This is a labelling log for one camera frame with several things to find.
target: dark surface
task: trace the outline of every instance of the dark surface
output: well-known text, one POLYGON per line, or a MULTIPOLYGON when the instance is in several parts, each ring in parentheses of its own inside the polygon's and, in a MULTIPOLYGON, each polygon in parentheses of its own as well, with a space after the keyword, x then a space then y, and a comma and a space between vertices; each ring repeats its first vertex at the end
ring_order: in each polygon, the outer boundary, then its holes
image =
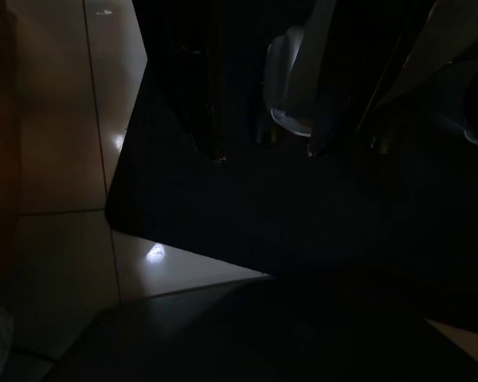
POLYGON ((478 381, 364 272, 214 286, 102 313, 44 379, 478 381))
MULTIPOLYGON (((223 163, 194 150, 157 90, 163 73, 151 51, 108 198, 110 225, 271 275, 367 265, 477 296, 478 147, 417 116, 391 157, 349 142, 309 159, 308 141, 292 134, 271 149, 251 143, 259 60, 311 9, 288 5, 230 1, 221 10, 223 163)), ((145 29, 143 38, 153 45, 145 29)))

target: white tile floor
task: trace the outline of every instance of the white tile floor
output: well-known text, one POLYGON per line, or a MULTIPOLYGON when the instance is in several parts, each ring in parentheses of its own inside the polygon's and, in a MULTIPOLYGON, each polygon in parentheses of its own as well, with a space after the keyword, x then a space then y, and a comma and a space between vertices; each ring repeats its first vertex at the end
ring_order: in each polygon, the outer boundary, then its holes
MULTIPOLYGON (((16 320, 14 345, 58 358, 120 299, 260 276, 160 244, 152 251, 155 243, 111 232, 104 219, 147 62, 131 0, 8 4, 17 18, 22 216, 0 299, 16 320)), ((11 357, 8 369, 28 362, 36 360, 11 357)))

